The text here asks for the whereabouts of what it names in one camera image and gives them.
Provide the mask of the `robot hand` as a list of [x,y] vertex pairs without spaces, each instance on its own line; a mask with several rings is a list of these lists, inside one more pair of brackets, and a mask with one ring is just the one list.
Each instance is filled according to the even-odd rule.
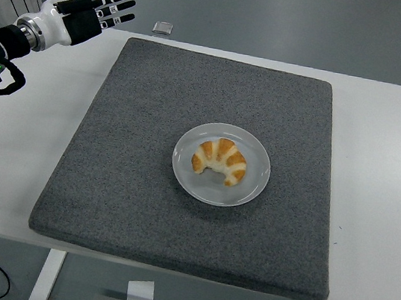
[[57,44],[75,46],[134,19],[125,10],[135,4],[134,0],[46,0],[40,11],[21,15],[16,25],[34,51]]

